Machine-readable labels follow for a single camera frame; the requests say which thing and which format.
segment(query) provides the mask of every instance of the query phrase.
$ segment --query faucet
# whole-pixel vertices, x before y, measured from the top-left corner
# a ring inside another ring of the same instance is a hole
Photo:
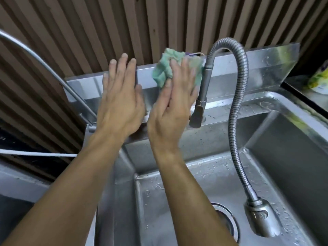
[[[281,234],[282,224],[270,203],[257,196],[255,190],[248,181],[238,153],[236,126],[238,113],[248,82],[248,59],[243,46],[235,39],[223,38],[213,44],[206,58],[195,111],[190,117],[189,125],[193,128],[200,128],[201,126],[207,102],[206,95],[214,67],[214,59],[221,49],[228,49],[233,53],[238,67],[236,91],[228,119],[228,137],[231,157],[247,196],[247,201],[245,203],[246,216],[255,234],[263,237],[278,236]]]

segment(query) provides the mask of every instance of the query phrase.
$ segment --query left hand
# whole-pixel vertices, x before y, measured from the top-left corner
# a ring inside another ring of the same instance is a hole
[[[136,132],[145,116],[142,86],[135,84],[136,59],[126,66],[128,55],[123,53],[118,61],[112,59],[109,75],[103,76],[103,94],[98,109],[95,134],[114,136],[121,143]]]

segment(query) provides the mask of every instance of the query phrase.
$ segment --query faucet handle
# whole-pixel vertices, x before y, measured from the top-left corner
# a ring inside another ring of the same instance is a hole
[[[190,117],[189,125],[192,128],[200,128],[203,121],[203,114],[205,110],[207,99],[205,101],[200,101],[198,98],[196,100],[195,110]]]

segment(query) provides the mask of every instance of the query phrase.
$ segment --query sink drain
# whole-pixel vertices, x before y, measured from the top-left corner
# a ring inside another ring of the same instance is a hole
[[[239,236],[238,226],[231,212],[220,204],[212,203],[212,206],[214,207],[215,211],[219,215],[222,223],[227,227],[228,231],[233,236],[235,241],[238,242],[238,236]]]

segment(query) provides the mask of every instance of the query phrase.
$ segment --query green cloth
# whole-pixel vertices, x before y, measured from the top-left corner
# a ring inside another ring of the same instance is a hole
[[[162,58],[157,63],[152,75],[158,87],[162,88],[165,84],[165,81],[168,78],[173,77],[172,69],[170,67],[170,59],[174,58],[178,64],[181,65],[181,61],[184,56],[186,56],[185,52],[177,52],[170,48],[165,49],[165,52],[162,53]],[[189,57],[189,67],[196,69],[195,85],[199,85],[202,80],[203,73],[202,58],[198,56]]]

